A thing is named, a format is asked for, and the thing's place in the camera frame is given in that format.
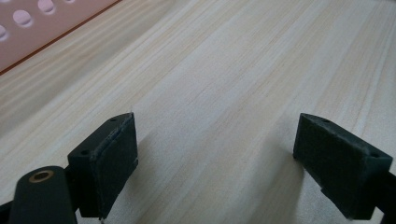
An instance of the black plastic block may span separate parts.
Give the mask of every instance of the black plastic block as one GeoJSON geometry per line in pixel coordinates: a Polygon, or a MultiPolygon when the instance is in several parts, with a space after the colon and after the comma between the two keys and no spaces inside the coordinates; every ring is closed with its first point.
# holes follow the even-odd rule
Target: black plastic block
{"type": "Polygon", "coordinates": [[[350,219],[370,219],[375,179],[388,172],[392,157],[335,123],[301,114],[293,156],[322,192],[350,219]]]}
{"type": "Polygon", "coordinates": [[[68,160],[71,175],[82,190],[81,216],[106,218],[138,164],[134,114],[106,121],[68,160]]]}

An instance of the pegboard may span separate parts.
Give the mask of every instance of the pegboard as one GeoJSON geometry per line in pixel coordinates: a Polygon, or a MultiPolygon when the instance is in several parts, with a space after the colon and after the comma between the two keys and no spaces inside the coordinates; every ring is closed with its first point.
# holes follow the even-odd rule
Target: pegboard
{"type": "Polygon", "coordinates": [[[120,0],[0,0],[0,74],[120,0]]]}

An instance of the wooden surface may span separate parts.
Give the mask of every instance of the wooden surface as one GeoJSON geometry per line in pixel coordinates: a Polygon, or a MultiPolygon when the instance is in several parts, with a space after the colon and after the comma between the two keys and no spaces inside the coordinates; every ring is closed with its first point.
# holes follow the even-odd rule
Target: wooden surface
{"type": "Polygon", "coordinates": [[[106,223],[348,223],[291,156],[299,114],[395,157],[395,86],[393,0],[124,0],[0,76],[0,203],[134,111],[106,223]]]}

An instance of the mounting hole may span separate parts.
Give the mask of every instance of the mounting hole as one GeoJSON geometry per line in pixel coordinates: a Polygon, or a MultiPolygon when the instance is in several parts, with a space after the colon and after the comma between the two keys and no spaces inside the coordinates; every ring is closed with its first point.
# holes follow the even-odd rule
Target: mounting hole
{"type": "Polygon", "coordinates": [[[20,26],[27,27],[32,24],[32,16],[25,10],[16,10],[12,18],[20,26]]]}
{"type": "Polygon", "coordinates": [[[82,150],[82,151],[81,151],[81,155],[86,156],[86,155],[88,155],[88,154],[90,154],[90,151],[89,151],[89,150],[82,150]]]}
{"type": "Polygon", "coordinates": [[[53,176],[53,171],[51,170],[40,171],[30,176],[29,182],[34,184],[40,183],[50,179],[52,176],[53,176]]]}
{"type": "Polygon", "coordinates": [[[370,154],[370,156],[372,156],[372,157],[374,157],[374,158],[379,158],[379,154],[378,154],[378,153],[375,153],[375,152],[372,152],[372,153],[370,154]]]}
{"type": "Polygon", "coordinates": [[[0,25],[0,41],[5,40],[7,37],[7,30],[4,26],[0,25]]]}
{"type": "Polygon", "coordinates": [[[37,6],[42,12],[47,14],[51,14],[55,9],[52,0],[38,0],[37,6]]]}

